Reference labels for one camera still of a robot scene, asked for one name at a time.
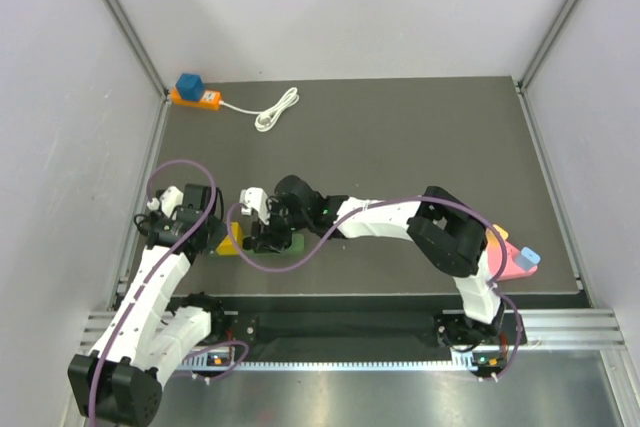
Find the green power strip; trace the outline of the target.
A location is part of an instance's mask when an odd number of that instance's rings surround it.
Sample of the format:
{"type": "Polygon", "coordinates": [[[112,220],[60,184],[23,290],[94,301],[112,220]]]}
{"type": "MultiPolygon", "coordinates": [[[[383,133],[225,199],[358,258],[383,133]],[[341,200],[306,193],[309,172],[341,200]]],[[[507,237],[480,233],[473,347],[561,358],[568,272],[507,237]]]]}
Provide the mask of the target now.
{"type": "MultiPolygon", "coordinates": [[[[304,252],[305,249],[305,238],[302,234],[294,234],[292,237],[291,244],[281,251],[264,251],[264,252],[256,252],[251,249],[244,249],[243,252],[248,257],[256,257],[256,256],[265,256],[265,255],[298,255],[304,252]]],[[[215,250],[210,250],[208,253],[209,256],[214,257],[233,257],[233,256],[219,256],[215,254],[215,250]]]]}

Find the black plug adapter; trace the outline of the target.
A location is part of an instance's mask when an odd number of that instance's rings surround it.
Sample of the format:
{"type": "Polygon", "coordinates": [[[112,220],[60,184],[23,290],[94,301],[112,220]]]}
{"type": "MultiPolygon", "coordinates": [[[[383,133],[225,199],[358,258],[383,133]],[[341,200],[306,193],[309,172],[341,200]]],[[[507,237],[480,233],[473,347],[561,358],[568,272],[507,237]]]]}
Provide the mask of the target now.
{"type": "Polygon", "coordinates": [[[256,252],[281,251],[281,245],[277,233],[260,221],[251,224],[250,233],[243,240],[243,248],[256,252]]]}

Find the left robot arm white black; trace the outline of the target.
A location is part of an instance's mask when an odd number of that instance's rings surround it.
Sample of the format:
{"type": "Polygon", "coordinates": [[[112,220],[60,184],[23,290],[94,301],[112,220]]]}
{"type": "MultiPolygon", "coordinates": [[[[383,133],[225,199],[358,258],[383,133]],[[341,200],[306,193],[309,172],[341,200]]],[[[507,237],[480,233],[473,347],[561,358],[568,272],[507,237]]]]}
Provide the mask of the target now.
{"type": "Polygon", "coordinates": [[[171,186],[147,208],[134,217],[145,246],[129,290],[99,340],[68,367],[78,410],[91,423],[149,425],[190,351],[226,334],[227,321],[211,298],[173,297],[196,258],[213,253],[227,236],[221,190],[171,186]]]}

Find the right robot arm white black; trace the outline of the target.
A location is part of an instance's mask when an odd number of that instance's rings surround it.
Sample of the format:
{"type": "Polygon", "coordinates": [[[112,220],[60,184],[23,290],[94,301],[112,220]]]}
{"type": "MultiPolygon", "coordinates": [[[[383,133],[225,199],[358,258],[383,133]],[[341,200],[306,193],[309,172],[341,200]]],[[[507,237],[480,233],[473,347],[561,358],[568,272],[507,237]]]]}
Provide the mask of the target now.
{"type": "Polygon", "coordinates": [[[274,189],[251,187],[240,195],[244,215],[255,215],[245,247],[282,253],[299,231],[324,241],[388,238],[413,243],[440,272],[450,276],[463,313],[443,321],[443,344],[466,352],[503,330],[504,303],[492,288],[485,222],[446,190],[431,186],[422,197],[392,202],[347,195],[324,196],[295,175],[274,189]]]}

